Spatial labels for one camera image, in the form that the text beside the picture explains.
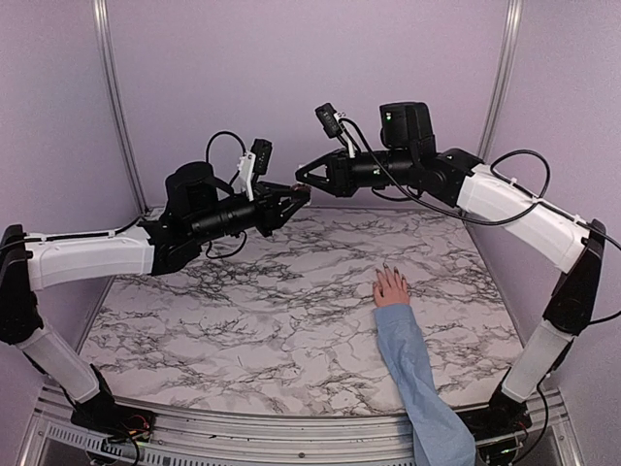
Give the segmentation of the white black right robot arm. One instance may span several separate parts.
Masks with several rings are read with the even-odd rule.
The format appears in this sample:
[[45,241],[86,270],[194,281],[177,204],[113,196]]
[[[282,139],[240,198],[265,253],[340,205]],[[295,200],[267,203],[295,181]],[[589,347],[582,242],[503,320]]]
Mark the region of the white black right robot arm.
[[585,222],[500,174],[494,164],[464,150],[439,152],[430,112],[422,102],[379,108],[382,150],[372,150],[357,124],[326,103],[314,111],[324,132],[342,148],[299,168],[296,179],[335,197],[361,188],[396,187],[420,206],[425,194],[435,212],[507,232],[546,257],[561,273],[542,320],[495,389],[480,425],[491,435],[506,431],[524,413],[527,399],[592,323],[600,284],[605,226]]

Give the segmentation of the forearm in blue sleeve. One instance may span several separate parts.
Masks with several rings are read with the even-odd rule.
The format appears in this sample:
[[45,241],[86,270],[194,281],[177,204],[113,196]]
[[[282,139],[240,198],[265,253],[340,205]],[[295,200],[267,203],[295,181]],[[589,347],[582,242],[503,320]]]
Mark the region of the forearm in blue sleeve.
[[427,347],[411,306],[378,307],[374,315],[380,353],[412,426],[414,462],[474,465],[474,436],[438,395]]

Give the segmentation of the aluminium corner post right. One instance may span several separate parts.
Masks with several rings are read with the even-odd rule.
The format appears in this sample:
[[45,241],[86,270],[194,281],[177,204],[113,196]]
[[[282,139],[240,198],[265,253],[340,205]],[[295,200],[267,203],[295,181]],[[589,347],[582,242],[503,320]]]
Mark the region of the aluminium corner post right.
[[496,77],[492,86],[490,102],[477,150],[478,155],[484,160],[487,160],[491,155],[496,130],[507,97],[510,77],[515,61],[523,8],[524,2],[522,0],[509,0],[507,2],[506,19]]

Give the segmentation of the dark red nail polish bottle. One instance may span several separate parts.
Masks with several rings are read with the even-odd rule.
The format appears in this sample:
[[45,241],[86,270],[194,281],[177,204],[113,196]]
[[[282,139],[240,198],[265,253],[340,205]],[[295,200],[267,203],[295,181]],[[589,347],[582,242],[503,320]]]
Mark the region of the dark red nail polish bottle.
[[307,184],[295,183],[291,186],[292,194],[295,198],[304,199],[309,202],[311,199],[311,188]]

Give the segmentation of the person's hand with painted nails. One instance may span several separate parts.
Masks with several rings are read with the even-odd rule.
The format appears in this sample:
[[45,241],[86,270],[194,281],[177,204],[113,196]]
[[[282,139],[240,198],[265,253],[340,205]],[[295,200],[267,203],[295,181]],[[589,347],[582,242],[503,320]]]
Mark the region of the person's hand with painted nails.
[[409,284],[407,278],[396,268],[386,263],[376,269],[373,282],[373,297],[378,308],[392,305],[409,305]]

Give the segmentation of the aluminium corner post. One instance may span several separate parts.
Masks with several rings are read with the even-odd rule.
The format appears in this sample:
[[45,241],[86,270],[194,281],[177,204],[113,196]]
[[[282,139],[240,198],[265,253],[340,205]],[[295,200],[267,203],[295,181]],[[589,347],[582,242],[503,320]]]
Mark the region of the aluminium corner post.
[[510,77],[515,61],[523,8],[524,2],[522,0],[509,0],[507,2],[506,19],[496,77],[492,86],[490,102],[477,150],[478,155],[484,160],[487,160],[491,155],[496,130],[507,97]]
[[111,106],[114,129],[118,139],[121,158],[123,160],[123,165],[125,167],[130,190],[137,210],[139,213],[145,214],[148,211],[148,203],[140,179],[125,112],[123,109],[114,60],[114,45],[109,21],[108,2],[105,0],[94,0],[92,2],[92,7],[95,31],[97,34],[98,47],[103,66],[104,80]]

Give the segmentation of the aluminium front frame rail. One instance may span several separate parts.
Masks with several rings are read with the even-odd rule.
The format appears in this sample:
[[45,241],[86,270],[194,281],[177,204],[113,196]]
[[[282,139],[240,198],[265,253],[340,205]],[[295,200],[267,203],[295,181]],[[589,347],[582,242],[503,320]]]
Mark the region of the aluminium front frame rail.
[[[219,413],[124,399],[153,412],[150,438],[140,445],[144,465],[412,465],[406,416],[260,416]],[[528,402],[527,432],[478,441],[483,453],[516,453],[523,465],[582,465],[559,390]],[[131,464],[134,449],[106,445],[103,434],[75,426],[59,388],[45,385],[28,423],[17,464],[87,464],[92,454]]]

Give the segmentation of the aluminium corner post left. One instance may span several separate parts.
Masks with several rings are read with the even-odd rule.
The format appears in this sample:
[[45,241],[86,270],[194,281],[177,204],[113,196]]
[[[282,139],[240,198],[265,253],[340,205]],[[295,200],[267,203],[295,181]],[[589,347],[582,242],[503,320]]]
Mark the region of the aluminium corner post left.
[[92,2],[92,7],[95,31],[97,34],[98,47],[103,66],[104,80],[111,106],[114,129],[118,139],[121,158],[123,160],[123,165],[125,167],[130,190],[137,210],[139,213],[145,214],[148,211],[148,203],[140,179],[125,112],[123,109],[114,60],[114,45],[109,21],[108,2],[105,0],[94,0]]

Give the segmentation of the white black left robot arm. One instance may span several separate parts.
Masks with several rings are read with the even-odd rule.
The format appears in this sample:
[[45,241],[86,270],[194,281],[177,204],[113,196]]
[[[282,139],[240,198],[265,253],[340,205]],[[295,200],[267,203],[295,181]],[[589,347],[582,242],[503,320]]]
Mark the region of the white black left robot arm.
[[191,162],[166,179],[168,200],[155,220],[67,235],[28,235],[19,224],[7,227],[1,241],[2,342],[51,376],[99,430],[115,431],[122,409],[101,374],[39,315],[36,293],[79,280],[176,273],[216,239],[248,228],[270,236],[311,198],[300,184],[260,182],[252,174],[241,178],[243,188],[235,192],[210,163]]

